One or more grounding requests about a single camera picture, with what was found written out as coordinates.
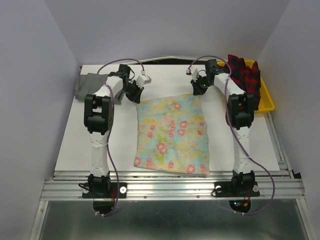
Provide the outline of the pastel floral skirt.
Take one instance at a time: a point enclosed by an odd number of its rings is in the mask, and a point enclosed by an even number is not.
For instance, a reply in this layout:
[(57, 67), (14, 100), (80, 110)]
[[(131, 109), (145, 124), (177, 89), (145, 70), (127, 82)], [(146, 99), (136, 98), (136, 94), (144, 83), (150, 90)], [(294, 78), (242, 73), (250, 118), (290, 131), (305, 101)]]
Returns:
[(136, 110), (135, 167), (189, 175), (210, 173), (209, 137), (198, 96), (145, 100)]

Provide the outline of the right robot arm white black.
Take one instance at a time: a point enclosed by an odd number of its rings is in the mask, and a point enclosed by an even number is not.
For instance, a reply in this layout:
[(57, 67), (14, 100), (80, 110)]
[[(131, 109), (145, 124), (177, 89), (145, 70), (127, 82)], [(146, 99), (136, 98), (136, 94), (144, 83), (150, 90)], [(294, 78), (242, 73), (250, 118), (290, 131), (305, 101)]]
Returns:
[(218, 88), (226, 102), (226, 123), (233, 135), (234, 164), (230, 181), (218, 181), (214, 184), (212, 195), (217, 198), (244, 197), (252, 194), (257, 186), (255, 173), (249, 154), (249, 136), (254, 121), (255, 97), (242, 90), (231, 78), (231, 67), (226, 73), (219, 67), (216, 59), (205, 62), (205, 76), (190, 65), (186, 74), (191, 76), (191, 85), (195, 96), (202, 96), (211, 86)]

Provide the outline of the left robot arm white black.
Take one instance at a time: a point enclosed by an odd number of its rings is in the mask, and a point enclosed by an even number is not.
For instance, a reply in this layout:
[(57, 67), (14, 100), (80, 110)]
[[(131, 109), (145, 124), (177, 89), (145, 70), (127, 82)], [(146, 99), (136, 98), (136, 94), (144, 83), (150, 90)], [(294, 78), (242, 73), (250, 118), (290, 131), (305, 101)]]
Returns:
[(87, 198), (105, 198), (117, 192), (117, 184), (111, 182), (108, 165), (108, 145), (115, 105), (121, 103), (123, 96), (139, 104), (144, 86), (151, 82), (144, 69), (138, 77), (130, 77), (131, 73), (133, 70), (130, 66), (120, 64), (118, 70), (107, 74), (105, 79), (95, 74), (102, 86), (84, 97), (84, 126), (90, 137), (91, 167), (87, 182), (79, 186)]

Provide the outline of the grey pleated skirt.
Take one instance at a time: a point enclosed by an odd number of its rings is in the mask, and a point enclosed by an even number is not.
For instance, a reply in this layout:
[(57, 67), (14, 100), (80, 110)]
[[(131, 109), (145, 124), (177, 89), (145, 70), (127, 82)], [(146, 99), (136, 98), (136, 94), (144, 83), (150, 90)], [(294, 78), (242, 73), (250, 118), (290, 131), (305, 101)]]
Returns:
[(87, 95), (97, 97), (109, 97), (113, 95), (113, 103), (120, 105), (123, 99), (123, 79), (119, 76), (110, 76), (109, 74), (97, 75), (88, 73), (79, 75), (75, 82), (75, 98), (84, 102)]

